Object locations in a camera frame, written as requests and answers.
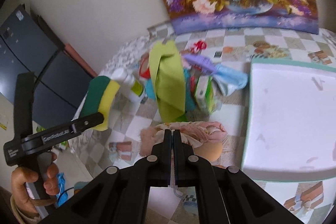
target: green and yellow sponge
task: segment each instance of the green and yellow sponge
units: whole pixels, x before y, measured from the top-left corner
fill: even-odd
[[[93,78],[89,83],[89,88],[79,117],[100,112],[104,116],[104,122],[93,127],[93,129],[98,131],[107,130],[111,104],[119,88],[120,85],[117,82],[106,76]]]

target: bottle label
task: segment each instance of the bottle label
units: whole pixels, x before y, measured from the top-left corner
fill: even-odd
[[[143,92],[143,86],[138,81],[135,81],[131,91],[133,91],[137,96],[140,96]]]

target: metal rivet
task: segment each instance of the metal rivet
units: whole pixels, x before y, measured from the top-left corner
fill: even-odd
[[[198,161],[198,157],[196,155],[191,155],[188,157],[188,160],[191,162],[196,162]]]
[[[155,156],[155,155],[149,155],[148,157],[147,157],[147,160],[149,161],[149,162],[154,162],[154,161],[157,161],[157,156]]]
[[[233,174],[238,173],[238,171],[239,171],[239,168],[237,166],[234,166],[234,165],[230,165],[227,169],[230,173],[233,173]]]
[[[117,173],[118,168],[115,166],[110,166],[106,169],[106,173],[108,173],[109,175],[113,175],[115,173]]]

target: purple packaging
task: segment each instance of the purple packaging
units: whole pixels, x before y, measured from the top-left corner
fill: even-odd
[[[186,54],[183,57],[190,65],[204,75],[211,75],[217,72],[215,65],[208,57],[196,54]]]

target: black cable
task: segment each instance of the black cable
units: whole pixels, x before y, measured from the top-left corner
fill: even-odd
[[[69,188],[69,189],[64,190],[64,191],[59,195],[59,197],[58,197],[58,199],[57,199],[57,203],[59,202],[61,196],[62,196],[64,193],[66,193],[66,192],[68,192],[69,190],[71,190],[71,189],[74,189],[74,187],[71,187],[71,188]]]

